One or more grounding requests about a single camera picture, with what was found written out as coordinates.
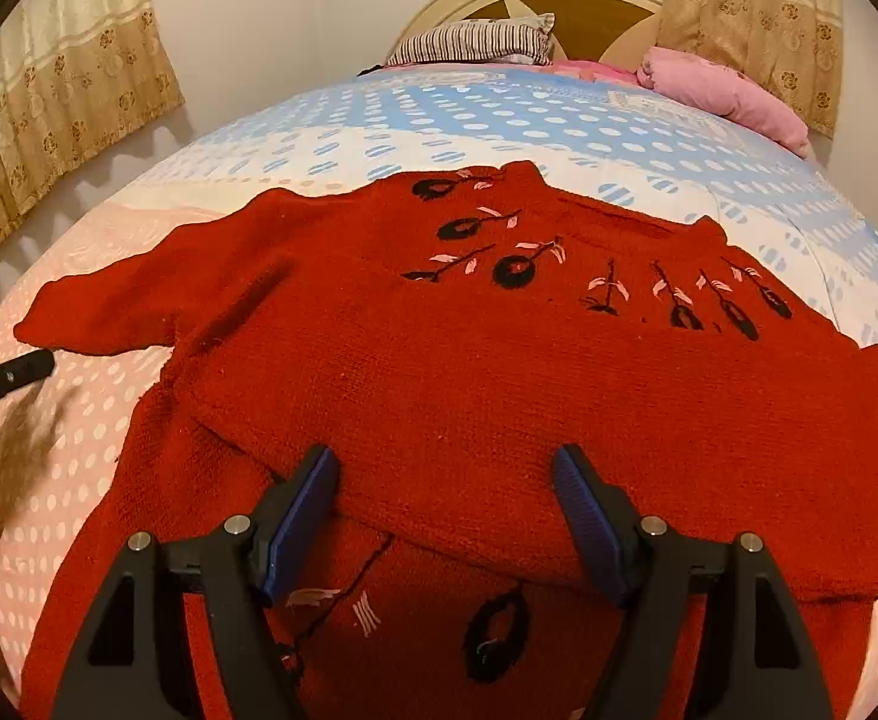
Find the pink bed sheet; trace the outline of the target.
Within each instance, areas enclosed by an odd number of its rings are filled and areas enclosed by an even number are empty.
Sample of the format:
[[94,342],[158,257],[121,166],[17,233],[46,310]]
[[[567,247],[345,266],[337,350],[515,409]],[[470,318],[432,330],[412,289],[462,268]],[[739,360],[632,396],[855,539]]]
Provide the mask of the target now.
[[538,75],[559,76],[587,83],[613,83],[613,85],[639,88],[640,83],[633,71],[590,60],[559,60],[554,64],[522,65],[505,62],[430,62],[430,64],[382,65],[375,71],[385,70],[453,70],[453,71],[530,71]]

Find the beige curtain behind headboard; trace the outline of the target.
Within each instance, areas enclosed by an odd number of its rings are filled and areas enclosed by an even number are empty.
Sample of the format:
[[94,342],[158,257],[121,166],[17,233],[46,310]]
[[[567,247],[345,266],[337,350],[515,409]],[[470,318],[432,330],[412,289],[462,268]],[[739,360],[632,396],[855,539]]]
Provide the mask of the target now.
[[813,132],[836,132],[843,0],[663,0],[657,44],[741,71]]

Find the red knit sweater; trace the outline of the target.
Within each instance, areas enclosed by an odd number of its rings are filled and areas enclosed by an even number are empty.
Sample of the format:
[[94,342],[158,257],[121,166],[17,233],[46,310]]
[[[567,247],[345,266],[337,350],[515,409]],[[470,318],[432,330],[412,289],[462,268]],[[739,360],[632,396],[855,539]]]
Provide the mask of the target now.
[[566,444],[680,532],[762,536],[850,709],[878,600],[878,346],[715,221],[577,197],[530,163],[272,188],[45,284],[14,333],[170,349],[46,598],[25,717],[50,715],[128,536],[203,535],[317,444],[340,459],[336,512],[269,618],[311,717],[585,704],[618,615],[553,491]]

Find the striped pillow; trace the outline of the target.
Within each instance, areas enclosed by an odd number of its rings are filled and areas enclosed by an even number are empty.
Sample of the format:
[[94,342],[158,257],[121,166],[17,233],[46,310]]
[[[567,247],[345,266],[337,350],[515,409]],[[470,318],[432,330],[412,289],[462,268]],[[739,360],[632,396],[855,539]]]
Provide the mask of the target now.
[[401,39],[385,65],[520,64],[546,65],[556,16],[447,21]]

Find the pink pillow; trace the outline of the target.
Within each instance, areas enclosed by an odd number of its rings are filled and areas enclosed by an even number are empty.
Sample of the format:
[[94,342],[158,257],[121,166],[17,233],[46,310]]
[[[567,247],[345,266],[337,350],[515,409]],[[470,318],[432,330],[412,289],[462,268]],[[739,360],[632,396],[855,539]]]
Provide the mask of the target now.
[[651,47],[637,69],[637,81],[673,101],[758,132],[803,160],[811,156],[807,124],[738,70],[681,50]]

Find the polka dot bed cover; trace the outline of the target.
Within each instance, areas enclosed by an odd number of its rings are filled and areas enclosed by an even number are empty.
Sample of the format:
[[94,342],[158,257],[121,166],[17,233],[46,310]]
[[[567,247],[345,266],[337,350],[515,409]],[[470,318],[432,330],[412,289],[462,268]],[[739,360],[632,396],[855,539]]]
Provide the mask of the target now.
[[[194,140],[89,211],[0,304],[0,362],[48,281],[151,249],[281,185],[347,192],[395,172],[530,160],[556,187],[690,223],[718,221],[810,307],[878,344],[878,231],[810,163],[640,89],[525,70],[386,71],[268,107]],[[151,348],[64,355],[33,397],[0,401],[0,473],[37,450],[0,493],[0,649],[22,670],[41,608],[80,525],[112,483],[136,400],[165,362]],[[878,605],[850,711],[878,707]]]

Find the cream wooden headboard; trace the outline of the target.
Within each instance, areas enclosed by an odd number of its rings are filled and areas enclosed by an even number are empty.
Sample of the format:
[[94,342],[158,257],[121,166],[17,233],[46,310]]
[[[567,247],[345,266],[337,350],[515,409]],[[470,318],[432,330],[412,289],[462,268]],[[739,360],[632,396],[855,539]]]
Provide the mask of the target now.
[[432,0],[407,23],[411,37],[447,21],[551,13],[556,60],[592,60],[634,71],[656,42],[665,0]]

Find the beige side window curtain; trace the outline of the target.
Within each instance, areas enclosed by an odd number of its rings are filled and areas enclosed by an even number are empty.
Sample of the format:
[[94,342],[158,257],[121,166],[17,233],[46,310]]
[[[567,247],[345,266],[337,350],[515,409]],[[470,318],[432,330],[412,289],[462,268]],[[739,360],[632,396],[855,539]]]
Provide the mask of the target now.
[[0,245],[59,177],[183,103],[152,0],[20,0],[0,28]]

